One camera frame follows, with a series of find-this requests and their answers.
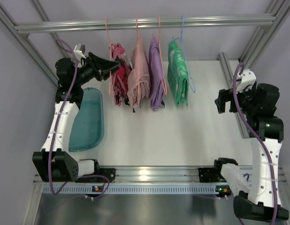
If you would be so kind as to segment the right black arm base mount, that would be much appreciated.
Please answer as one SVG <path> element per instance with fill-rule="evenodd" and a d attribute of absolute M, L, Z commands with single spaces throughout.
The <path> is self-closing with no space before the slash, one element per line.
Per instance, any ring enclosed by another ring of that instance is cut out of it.
<path fill-rule="evenodd" d="M 213 167 L 202 167 L 198 169 L 200 183 L 225 182 L 220 172 Z"/>

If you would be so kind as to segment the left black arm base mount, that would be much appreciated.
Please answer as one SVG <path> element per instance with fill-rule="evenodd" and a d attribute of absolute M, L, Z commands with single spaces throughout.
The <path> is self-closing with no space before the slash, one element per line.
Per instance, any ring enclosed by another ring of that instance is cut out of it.
<path fill-rule="evenodd" d="M 108 180 L 110 182 L 113 182 L 116 178 L 116 168 L 111 168 L 111 167 L 101 167 L 100 169 L 96 169 L 95 170 L 95 174 L 96 175 L 102 175 L 105 176 L 106 178 L 108 178 Z M 95 178 L 95 183 L 102 183 L 102 182 L 106 182 L 106 180 L 104 178 L 101 177 L 97 177 Z"/>

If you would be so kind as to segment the pink patterned trousers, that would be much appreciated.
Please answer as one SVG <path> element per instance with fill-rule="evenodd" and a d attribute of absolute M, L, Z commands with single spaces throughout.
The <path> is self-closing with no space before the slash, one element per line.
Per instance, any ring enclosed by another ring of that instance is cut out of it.
<path fill-rule="evenodd" d="M 130 61 L 121 44 L 111 44 L 111 53 L 112 59 L 119 62 L 119 69 L 112 75 L 114 103 L 116 106 L 120 106 L 124 101 L 128 105 L 128 77 L 132 71 Z"/>

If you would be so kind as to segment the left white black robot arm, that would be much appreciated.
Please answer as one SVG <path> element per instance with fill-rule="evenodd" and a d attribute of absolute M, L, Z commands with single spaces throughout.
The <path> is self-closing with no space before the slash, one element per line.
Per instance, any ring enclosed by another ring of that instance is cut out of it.
<path fill-rule="evenodd" d="M 105 81 L 119 69 L 120 63 L 100 58 L 93 53 L 82 60 L 62 58 L 55 64 L 58 89 L 55 111 L 45 143 L 32 155 L 33 164 L 44 182 L 75 182 L 78 178 L 97 175 L 100 167 L 95 159 L 76 160 L 69 154 L 69 141 L 74 120 L 81 109 L 82 85 L 95 78 Z"/>

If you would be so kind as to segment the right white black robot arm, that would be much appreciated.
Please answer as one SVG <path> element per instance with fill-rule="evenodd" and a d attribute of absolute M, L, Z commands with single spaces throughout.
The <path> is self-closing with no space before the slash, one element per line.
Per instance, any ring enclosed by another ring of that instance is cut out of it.
<path fill-rule="evenodd" d="M 227 181 L 234 195 L 233 209 L 237 218 L 275 222 L 289 219 L 281 206 L 278 192 L 279 153 L 284 138 L 283 121 L 274 115 L 279 89 L 271 84 L 247 85 L 242 92 L 220 90 L 215 100 L 218 112 L 238 113 L 249 130 L 253 150 L 251 182 L 241 174 L 234 159 L 219 158 L 215 168 Z"/>

